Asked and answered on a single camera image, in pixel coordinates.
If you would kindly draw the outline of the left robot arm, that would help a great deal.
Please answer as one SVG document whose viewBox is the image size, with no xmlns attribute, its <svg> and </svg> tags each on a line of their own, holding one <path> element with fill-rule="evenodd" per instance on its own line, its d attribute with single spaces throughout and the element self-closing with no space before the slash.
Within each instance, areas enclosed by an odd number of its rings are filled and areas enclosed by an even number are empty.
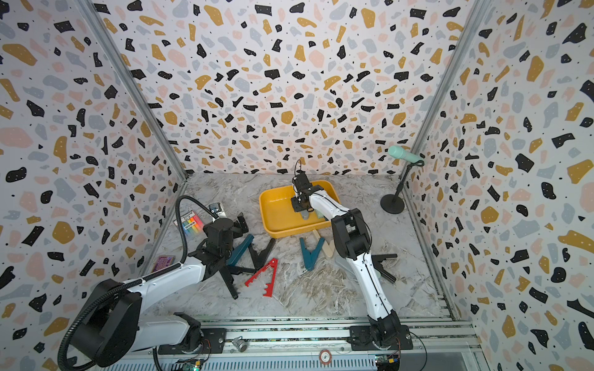
<svg viewBox="0 0 594 371">
<path fill-rule="evenodd" d="M 102 281 L 60 343 L 59 368 L 107 367 L 130 352 L 160 346 L 173 346 L 186 354 L 201 350 L 205 336 L 195 318 L 183 312 L 153 318 L 143 314 L 157 302 L 214 275 L 220 275 L 232 298 L 238 298 L 229 262 L 233 242 L 247 232 L 244 216 L 219 217 L 204 226 L 206 239 L 185 261 L 134 280 Z"/>
</svg>

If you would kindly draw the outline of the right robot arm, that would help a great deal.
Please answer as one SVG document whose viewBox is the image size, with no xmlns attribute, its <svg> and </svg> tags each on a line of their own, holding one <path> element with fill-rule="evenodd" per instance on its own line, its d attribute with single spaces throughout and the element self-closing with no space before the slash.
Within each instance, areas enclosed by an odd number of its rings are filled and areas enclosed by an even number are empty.
<svg viewBox="0 0 594 371">
<path fill-rule="evenodd" d="M 334 246 L 346 260 L 365 298 L 370 323 L 378 327 L 399 328 L 401 323 L 386 297 L 371 257 L 372 238 L 362 213 L 348 209 L 332 199 L 320 185 L 313 185 L 305 173 L 292 178 L 295 212 L 317 212 L 331 222 Z"/>
</svg>

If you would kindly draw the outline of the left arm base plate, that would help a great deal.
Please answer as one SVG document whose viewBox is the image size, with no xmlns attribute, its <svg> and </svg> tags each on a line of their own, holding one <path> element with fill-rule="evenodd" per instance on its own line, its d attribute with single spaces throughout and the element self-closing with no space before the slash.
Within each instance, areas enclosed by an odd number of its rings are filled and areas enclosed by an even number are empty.
<svg viewBox="0 0 594 371">
<path fill-rule="evenodd" d="M 159 355 L 212 355 L 221 354 L 227 338 L 227 329 L 190 329 L 176 345 L 164 345 L 158 348 Z"/>
</svg>

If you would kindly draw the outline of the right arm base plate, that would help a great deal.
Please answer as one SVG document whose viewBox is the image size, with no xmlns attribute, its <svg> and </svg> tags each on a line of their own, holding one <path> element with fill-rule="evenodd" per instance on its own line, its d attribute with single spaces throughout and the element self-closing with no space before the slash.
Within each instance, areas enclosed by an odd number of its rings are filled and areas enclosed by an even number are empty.
<svg viewBox="0 0 594 371">
<path fill-rule="evenodd" d="M 382 330 L 377 326 L 351 326 L 346 341 L 354 351 L 412 350 L 413 343 L 408 326 L 396 330 Z"/>
</svg>

